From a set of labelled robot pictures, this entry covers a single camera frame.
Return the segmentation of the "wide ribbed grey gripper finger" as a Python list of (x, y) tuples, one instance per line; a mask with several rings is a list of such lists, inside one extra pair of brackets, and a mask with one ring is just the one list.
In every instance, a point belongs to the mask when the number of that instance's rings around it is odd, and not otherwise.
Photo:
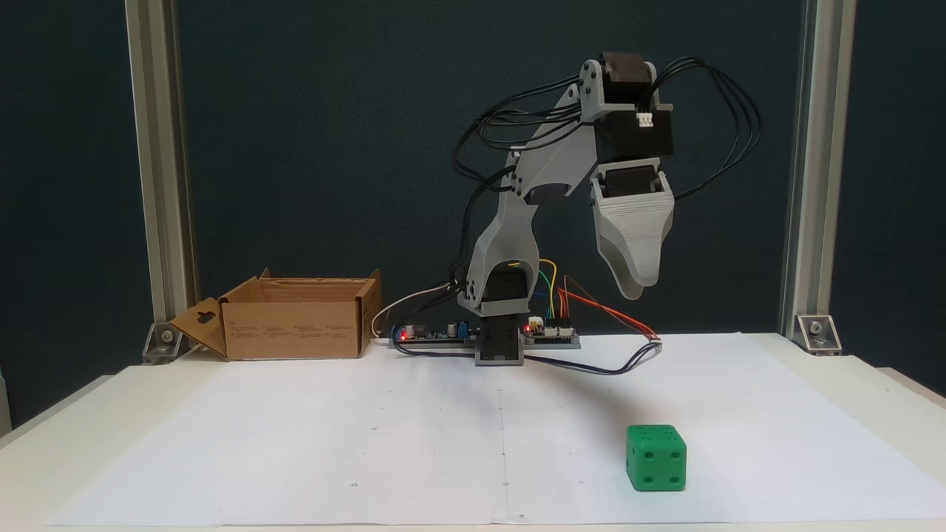
[(672, 226), (673, 197), (598, 197), (597, 248), (619, 292), (636, 300), (659, 280), (661, 249)]

